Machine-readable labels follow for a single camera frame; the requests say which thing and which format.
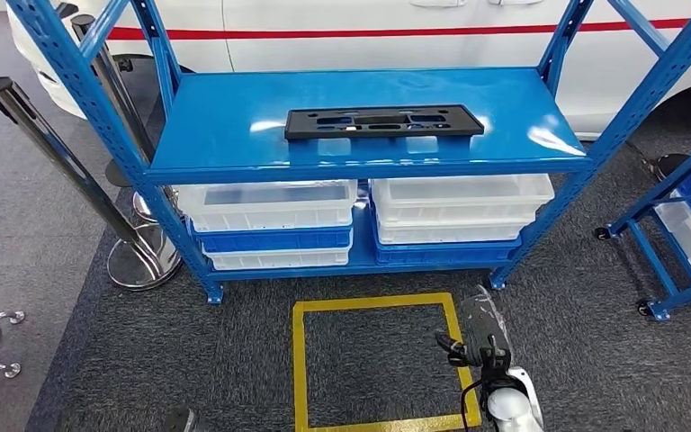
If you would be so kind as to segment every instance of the yellow floor marking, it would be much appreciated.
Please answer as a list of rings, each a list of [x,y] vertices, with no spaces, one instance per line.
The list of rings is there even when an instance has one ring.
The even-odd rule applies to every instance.
[[[395,308],[401,306],[421,306],[441,304],[444,307],[449,335],[462,340],[460,323],[454,308],[452,295],[448,292],[430,294],[392,295],[383,297],[363,297],[358,299],[297,301],[292,307],[292,379],[295,399],[295,430],[300,432],[424,432],[443,431],[462,428],[462,417],[458,414],[428,418],[362,423],[332,427],[309,428],[308,391],[306,384],[306,348],[303,313],[322,311],[347,311],[354,309]],[[457,368],[460,385],[465,388],[472,383],[470,369]],[[475,391],[468,392],[467,420],[469,426],[480,425],[480,410]]]

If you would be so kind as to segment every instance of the blue metal shelf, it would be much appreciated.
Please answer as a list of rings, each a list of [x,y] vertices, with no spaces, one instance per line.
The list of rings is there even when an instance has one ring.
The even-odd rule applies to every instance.
[[[283,137],[290,109],[457,103],[484,135]],[[184,75],[147,177],[182,185],[568,172],[591,163],[533,68],[200,74]]]
[[[521,231],[522,245],[507,261],[475,265],[494,267],[491,285],[503,288],[516,265],[691,65],[691,19],[669,43],[629,1],[610,0],[659,60],[585,151],[554,102],[554,95],[566,52],[593,0],[568,2],[542,59],[532,67],[246,74],[183,74],[154,0],[111,0],[80,48],[50,2],[6,1],[58,71],[62,84],[144,198],[211,303],[222,299],[223,287],[217,281],[469,267],[378,265],[369,218],[361,213],[354,221],[354,246],[348,265],[216,272],[161,185],[568,173],[555,198]],[[116,111],[89,67],[125,3],[131,4],[152,49],[166,113],[166,125],[151,164],[128,133],[128,120]],[[290,109],[424,104],[463,104],[483,123],[485,134],[472,139],[283,139]]]
[[[217,281],[235,281],[244,279],[269,279],[285,277],[308,277],[328,275],[368,275],[404,272],[430,272],[436,270],[459,270],[470,268],[497,268],[507,264],[508,260],[492,260],[450,265],[380,265],[374,245],[372,224],[368,201],[362,199],[354,206],[354,244],[348,253],[347,265],[332,265],[303,268],[267,268],[263,270],[221,270],[213,271],[210,277]]]
[[[681,195],[678,198],[670,198],[671,193],[677,189]],[[650,189],[640,198],[619,220],[608,226],[608,234],[611,237],[618,237],[622,232],[629,230],[634,239],[642,248],[642,253],[651,262],[653,270],[658,275],[663,287],[668,293],[668,297],[661,301],[647,301],[646,310],[656,320],[666,320],[669,318],[669,310],[691,302],[691,286],[679,289],[675,286],[669,272],[663,265],[645,234],[638,226],[638,222],[645,217],[652,217],[659,225],[666,241],[674,249],[674,253],[682,266],[687,270],[691,279],[691,265],[687,255],[674,236],[668,231],[659,215],[654,211],[656,205],[661,205],[669,201],[685,201],[691,208],[691,156],[685,160],[673,173],[669,174],[660,183]]]

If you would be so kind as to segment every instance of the black cable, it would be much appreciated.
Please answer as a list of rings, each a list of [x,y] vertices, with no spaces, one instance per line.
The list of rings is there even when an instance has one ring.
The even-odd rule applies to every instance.
[[[467,404],[465,403],[465,397],[467,396],[467,393],[478,387],[479,385],[483,384],[483,379],[479,379],[478,381],[468,385],[467,387],[462,390],[462,397],[460,398],[460,403],[462,405],[462,424],[464,425],[465,432],[469,432],[468,426],[467,426]]]

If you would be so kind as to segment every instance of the gray carpet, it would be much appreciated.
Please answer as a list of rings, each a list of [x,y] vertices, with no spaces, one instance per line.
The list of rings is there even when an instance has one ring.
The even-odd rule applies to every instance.
[[[633,143],[651,157],[691,149],[691,118],[660,110]],[[667,322],[641,317],[634,304],[662,295],[655,274],[631,240],[591,236],[652,184],[623,148],[495,294],[548,430],[691,430],[691,305]],[[296,301],[448,292],[459,306],[482,281],[460,271],[239,282],[208,306],[186,269],[152,292],[116,290],[103,275],[112,242],[106,232],[28,430],[156,430],[178,405],[212,430],[292,430]],[[433,342],[440,308],[316,312],[305,325],[312,427],[457,412],[459,383]]]

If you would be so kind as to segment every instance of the shelf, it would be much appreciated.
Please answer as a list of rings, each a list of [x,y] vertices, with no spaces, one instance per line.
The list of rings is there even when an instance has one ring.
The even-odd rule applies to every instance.
[[[472,139],[288,143],[291,109],[464,104]],[[591,160],[526,67],[184,75],[146,177],[159,184],[578,171]]]
[[[369,275],[384,273],[425,272],[435,270],[459,270],[471,268],[496,268],[508,261],[478,262],[475,264],[455,265],[378,265],[375,258],[374,235],[372,234],[372,218],[370,217],[368,201],[364,198],[354,206],[354,245],[348,254],[347,265],[331,265],[324,267],[283,267],[256,270],[224,270],[213,271],[212,279],[218,281],[234,281],[242,279],[277,279],[283,277],[312,277],[335,275]]]

